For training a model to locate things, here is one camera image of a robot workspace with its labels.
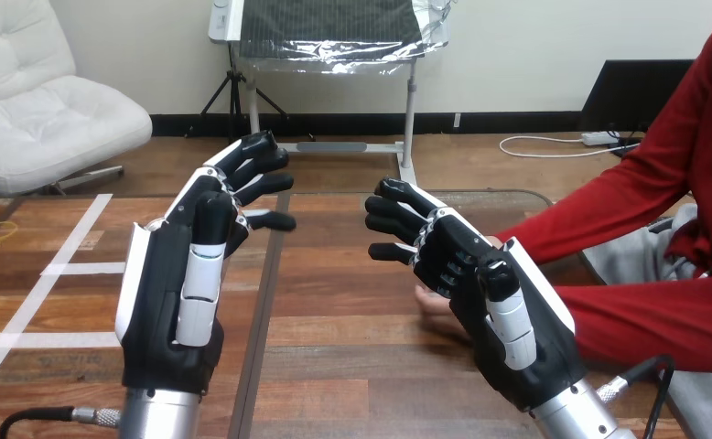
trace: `red shirt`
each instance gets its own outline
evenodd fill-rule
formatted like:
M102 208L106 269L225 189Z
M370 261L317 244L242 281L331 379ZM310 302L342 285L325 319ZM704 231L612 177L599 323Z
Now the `red shirt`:
M712 36L641 146L498 238L515 236L538 263L548 262L649 224L688 190L698 219L674 235L667 254L685 256L698 275L712 266Z
M515 236L539 263L613 240L655 220L692 189L698 219L667 250L712 266L712 36L642 145L620 164L523 224ZM654 284L558 286L585 358L636 364L671 354L712 372L712 277Z

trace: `tufted cushion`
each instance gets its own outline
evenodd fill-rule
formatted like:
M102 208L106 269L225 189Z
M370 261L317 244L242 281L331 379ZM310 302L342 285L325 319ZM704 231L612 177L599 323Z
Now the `tufted cushion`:
M151 120L110 87L64 76L0 101L0 195L42 187L144 144Z
M48 0L0 0L0 100L75 70Z

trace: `black baseboard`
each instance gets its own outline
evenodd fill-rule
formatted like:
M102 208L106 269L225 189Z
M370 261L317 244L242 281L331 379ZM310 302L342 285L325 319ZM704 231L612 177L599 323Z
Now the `black baseboard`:
M497 134L497 133L560 133L576 131L580 112L466 112L461 114L458 128L453 127L455 115L442 112L422 112L415 115L415 134ZM229 114L152 114L153 135L226 137ZM299 135L392 135L405 132L405 115L389 114L290 114L284 121L278 114L260 114L262 129L279 136ZM249 133L244 116L236 135Z

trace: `white tape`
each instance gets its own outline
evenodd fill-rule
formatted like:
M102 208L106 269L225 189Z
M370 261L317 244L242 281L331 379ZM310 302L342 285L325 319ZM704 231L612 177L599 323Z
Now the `white tape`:
M90 262L90 263L64 263L55 265L50 263L41 276L59 273L65 274L117 274L124 273L124 262Z
M57 282L57 279L65 269L65 264L70 261L73 254L79 249L81 242L87 236L94 222L100 217L100 214L105 209L109 200L111 200L111 194L100 194L94 199L87 211L84 212L79 223L76 224L76 227L70 233L68 239L65 240L65 243L59 248L57 254L54 255L54 259L51 260L50 265L52 265L52 269L50 273L38 279L38 282L33 286L33 289L30 290L25 301L19 309L16 310L16 314L11 317L11 321L9 321L3 329L3 332L0 334L0 364L5 359L5 356L8 355L11 347L13 347L11 340L13 337L18 338L22 331L25 330L25 327L27 327L27 324L30 323L30 320L36 314L41 304L43 304L43 301L46 300L46 296L49 295L54 283Z
M119 348L113 332L0 334L0 349Z

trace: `gray pants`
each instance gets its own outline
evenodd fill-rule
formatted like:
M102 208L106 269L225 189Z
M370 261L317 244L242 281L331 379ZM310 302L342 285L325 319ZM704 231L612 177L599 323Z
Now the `gray pants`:
M593 268L607 284L643 284L691 279L696 267L684 259L663 257L674 232L697 216L697 206L682 206L670 227L657 233L642 228L616 240L584 250ZM676 372L669 395L695 439L712 439L712 373Z

